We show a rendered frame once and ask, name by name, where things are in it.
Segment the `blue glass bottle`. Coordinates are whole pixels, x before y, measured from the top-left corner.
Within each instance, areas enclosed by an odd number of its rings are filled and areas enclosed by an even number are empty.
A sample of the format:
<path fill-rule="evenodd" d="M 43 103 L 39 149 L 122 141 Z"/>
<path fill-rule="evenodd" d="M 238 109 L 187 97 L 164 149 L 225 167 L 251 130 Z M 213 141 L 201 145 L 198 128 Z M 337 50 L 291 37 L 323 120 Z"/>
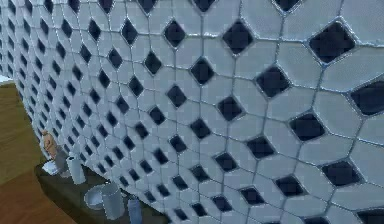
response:
<path fill-rule="evenodd" d="M 137 198 L 130 198 L 127 203 L 130 224 L 142 224 L 141 204 Z"/>

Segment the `grey metal cup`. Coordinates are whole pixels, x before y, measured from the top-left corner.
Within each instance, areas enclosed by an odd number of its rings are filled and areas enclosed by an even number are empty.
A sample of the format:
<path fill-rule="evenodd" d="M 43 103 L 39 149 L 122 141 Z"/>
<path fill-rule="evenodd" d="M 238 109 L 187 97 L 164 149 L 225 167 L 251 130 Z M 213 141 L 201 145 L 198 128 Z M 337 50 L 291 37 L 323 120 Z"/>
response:
<path fill-rule="evenodd" d="M 120 188 L 116 183 L 105 184 L 101 189 L 103 208 L 108 220 L 120 218 L 125 211 Z"/>

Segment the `white tall bottle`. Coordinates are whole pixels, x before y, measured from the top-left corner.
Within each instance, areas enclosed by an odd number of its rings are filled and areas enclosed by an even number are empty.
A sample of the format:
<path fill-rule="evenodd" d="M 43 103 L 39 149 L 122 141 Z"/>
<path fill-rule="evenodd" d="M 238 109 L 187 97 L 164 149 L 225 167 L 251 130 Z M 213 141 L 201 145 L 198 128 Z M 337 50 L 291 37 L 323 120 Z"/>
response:
<path fill-rule="evenodd" d="M 70 153 L 66 159 L 68 170 L 75 185 L 86 181 L 80 159 L 73 153 Z"/>

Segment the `grey round bowl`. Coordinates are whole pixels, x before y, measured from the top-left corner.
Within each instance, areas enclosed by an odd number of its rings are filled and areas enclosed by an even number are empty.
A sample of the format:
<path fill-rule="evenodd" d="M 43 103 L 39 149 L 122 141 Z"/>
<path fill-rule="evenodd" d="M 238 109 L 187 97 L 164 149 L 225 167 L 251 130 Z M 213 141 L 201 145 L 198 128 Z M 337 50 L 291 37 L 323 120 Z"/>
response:
<path fill-rule="evenodd" d="M 92 210 L 102 210 L 103 202 L 102 202 L 102 185 L 97 185 L 90 188 L 84 195 L 84 202 L 88 208 Z"/>

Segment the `dark brown low table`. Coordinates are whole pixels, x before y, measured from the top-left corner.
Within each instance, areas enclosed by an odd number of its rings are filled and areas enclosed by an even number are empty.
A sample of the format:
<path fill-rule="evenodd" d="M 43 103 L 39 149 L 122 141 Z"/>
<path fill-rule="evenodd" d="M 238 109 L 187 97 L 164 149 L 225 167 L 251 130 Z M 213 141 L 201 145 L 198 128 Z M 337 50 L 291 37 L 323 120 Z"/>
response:
<path fill-rule="evenodd" d="M 44 194 L 77 224 L 130 224 L 128 211 L 119 219 L 108 220 L 104 209 L 92 210 L 86 205 L 85 193 L 92 187 L 106 183 L 107 180 L 88 167 L 83 167 L 83 171 L 86 181 L 75 185 L 70 177 L 49 175 L 43 170 L 42 164 L 34 168 Z"/>

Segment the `white small dish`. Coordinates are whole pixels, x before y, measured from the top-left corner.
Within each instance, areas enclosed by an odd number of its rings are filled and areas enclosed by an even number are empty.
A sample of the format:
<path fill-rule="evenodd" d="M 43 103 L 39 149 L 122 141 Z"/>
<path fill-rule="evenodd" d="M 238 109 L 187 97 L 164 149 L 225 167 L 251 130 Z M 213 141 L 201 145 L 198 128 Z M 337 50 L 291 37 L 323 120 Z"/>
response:
<path fill-rule="evenodd" d="M 43 166 L 42 169 L 47 172 L 49 175 L 54 176 L 60 173 L 59 168 L 56 166 L 56 163 L 54 161 L 47 161 Z"/>

